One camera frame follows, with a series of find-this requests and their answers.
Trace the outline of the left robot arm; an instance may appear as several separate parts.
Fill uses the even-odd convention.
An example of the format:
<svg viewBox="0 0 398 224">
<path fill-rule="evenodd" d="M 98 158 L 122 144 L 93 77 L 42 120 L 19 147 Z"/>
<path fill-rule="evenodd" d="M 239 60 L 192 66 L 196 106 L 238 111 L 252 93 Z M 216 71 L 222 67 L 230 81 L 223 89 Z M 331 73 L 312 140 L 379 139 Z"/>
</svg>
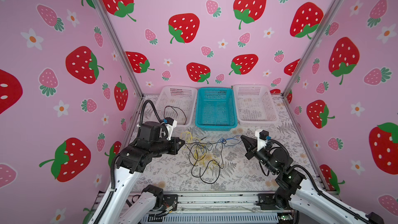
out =
<svg viewBox="0 0 398 224">
<path fill-rule="evenodd" d="M 172 137 L 176 126 L 177 121 L 170 117 L 139 124 L 136 139 L 111 162 L 110 185 L 89 219 L 90 224 L 137 224 L 151 210 L 160 209 L 164 216 L 172 209 L 164 204 L 163 189 L 148 185 L 130 208 L 122 212 L 132 188 L 153 158 L 177 155 L 185 144 L 184 140 Z"/>
</svg>

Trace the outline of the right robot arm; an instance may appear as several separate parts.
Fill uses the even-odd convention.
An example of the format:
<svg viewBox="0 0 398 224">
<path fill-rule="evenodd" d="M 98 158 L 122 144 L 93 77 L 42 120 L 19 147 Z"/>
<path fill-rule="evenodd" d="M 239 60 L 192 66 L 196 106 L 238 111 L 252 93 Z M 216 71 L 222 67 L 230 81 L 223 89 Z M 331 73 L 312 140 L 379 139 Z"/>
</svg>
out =
<svg viewBox="0 0 398 224">
<path fill-rule="evenodd" d="M 278 189 L 274 193 L 278 209 L 303 213 L 321 224 L 382 224 L 383 218 L 374 212 L 366 214 L 338 200 L 317 187 L 311 173 L 293 159 L 286 147 L 261 131 L 256 138 L 241 137 L 246 158 L 256 158 L 275 175 Z"/>
</svg>

